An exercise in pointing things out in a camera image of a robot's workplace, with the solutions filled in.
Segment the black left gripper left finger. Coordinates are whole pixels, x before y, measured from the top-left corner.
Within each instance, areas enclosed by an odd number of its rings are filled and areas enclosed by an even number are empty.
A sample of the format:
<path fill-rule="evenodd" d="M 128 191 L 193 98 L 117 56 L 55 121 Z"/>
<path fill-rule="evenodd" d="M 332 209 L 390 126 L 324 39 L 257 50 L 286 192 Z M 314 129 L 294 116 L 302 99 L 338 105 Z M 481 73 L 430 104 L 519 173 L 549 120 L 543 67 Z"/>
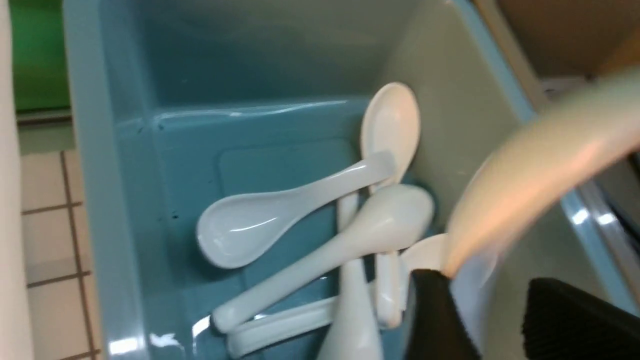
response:
<path fill-rule="evenodd" d="M 407 360 L 480 360 L 458 314 L 451 280 L 434 269 L 414 269 L 416 305 Z"/>

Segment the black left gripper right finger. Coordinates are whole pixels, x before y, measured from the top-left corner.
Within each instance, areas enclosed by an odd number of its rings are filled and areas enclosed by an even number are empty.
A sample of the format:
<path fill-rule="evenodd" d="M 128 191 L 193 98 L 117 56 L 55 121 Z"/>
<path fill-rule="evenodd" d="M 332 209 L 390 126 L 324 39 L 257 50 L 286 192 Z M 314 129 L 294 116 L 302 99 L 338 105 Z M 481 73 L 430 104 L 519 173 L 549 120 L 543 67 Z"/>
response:
<path fill-rule="evenodd" d="M 640 319 L 555 278 L 528 284 L 521 333 L 529 360 L 637 360 Z"/>

